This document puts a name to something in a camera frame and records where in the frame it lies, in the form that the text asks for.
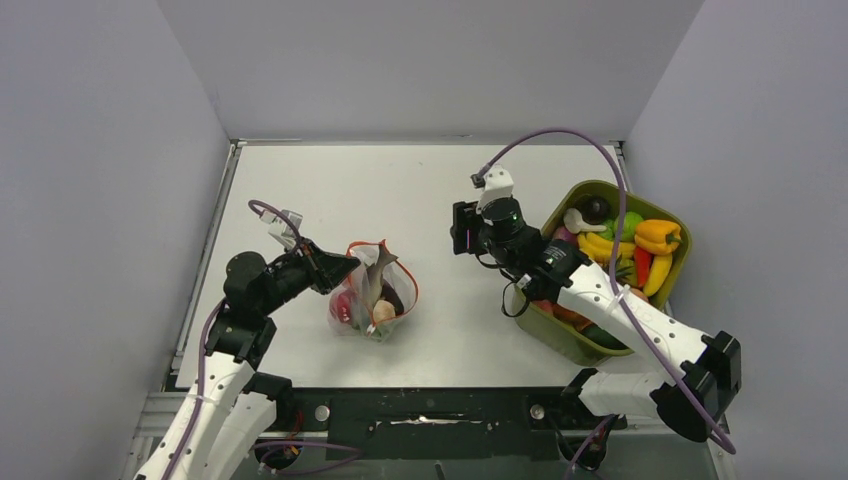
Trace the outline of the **grey white mushroom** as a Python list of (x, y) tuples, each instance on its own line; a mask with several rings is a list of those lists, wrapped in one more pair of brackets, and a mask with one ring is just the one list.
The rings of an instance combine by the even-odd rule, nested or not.
[(578, 235), (582, 232), (604, 232), (607, 227), (603, 222), (590, 224), (584, 220), (581, 212), (576, 208), (568, 208), (563, 214), (563, 225), (571, 234)]

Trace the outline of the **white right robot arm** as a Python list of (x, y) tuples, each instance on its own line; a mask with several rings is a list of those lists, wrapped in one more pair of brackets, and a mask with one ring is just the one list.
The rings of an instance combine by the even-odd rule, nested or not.
[(741, 388), (735, 337), (710, 336), (634, 295), (576, 246), (527, 225), (513, 197), (484, 207), (454, 203), (449, 232), (455, 254), (491, 255), (494, 269), (529, 302), (549, 301), (587, 318), (652, 364), (642, 374), (579, 374), (562, 400), (568, 422), (585, 427), (599, 416), (647, 416), (694, 442), (716, 436)]

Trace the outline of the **clear orange zip bag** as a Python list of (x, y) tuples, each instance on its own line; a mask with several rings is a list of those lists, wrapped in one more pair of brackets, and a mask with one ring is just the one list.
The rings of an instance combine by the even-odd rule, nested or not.
[(360, 265), (332, 291), (328, 323), (340, 335), (384, 342), (417, 305), (418, 283), (385, 240), (353, 242), (347, 255)]

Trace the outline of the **red apple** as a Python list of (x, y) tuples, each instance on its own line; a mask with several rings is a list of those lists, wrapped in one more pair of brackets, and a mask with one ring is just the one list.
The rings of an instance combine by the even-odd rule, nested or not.
[(352, 327), (355, 321), (354, 303), (356, 295), (351, 290), (335, 292), (329, 303), (331, 317), (337, 322)]

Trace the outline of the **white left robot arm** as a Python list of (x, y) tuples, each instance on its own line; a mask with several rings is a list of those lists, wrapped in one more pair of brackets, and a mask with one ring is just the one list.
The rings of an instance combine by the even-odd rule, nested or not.
[(272, 261), (253, 251), (231, 258), (201, 331), (195, 383), (136, 478), (231, 478), (292, 406), (291, 380), (259, 370), (277, 332), (272, 313), (306, 290), (331, 293), (360, 264), (307, 238)]

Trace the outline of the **purple eggplant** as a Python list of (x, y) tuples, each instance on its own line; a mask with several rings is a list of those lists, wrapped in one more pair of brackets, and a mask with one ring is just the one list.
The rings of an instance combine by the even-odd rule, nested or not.
[(405, 312), (402, 300), (390, 284), (383, 283), (381, 299), (389, 302), (393, 306), (396, 316), (400, 316)]

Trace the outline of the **grey toy fish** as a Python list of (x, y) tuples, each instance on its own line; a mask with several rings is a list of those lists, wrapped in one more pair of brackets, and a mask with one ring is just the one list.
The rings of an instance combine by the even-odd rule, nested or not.
[(365, 305), (370, 308), (372, 319), (374, 305), (381, 299), (385, 268), (394, 263), (397, 259), (398, 257), (387, 249), (385, 243), (381, 242), (378, 246), (377, 260), (366, 268), (366, 285), (363, 288), (362, 299)]

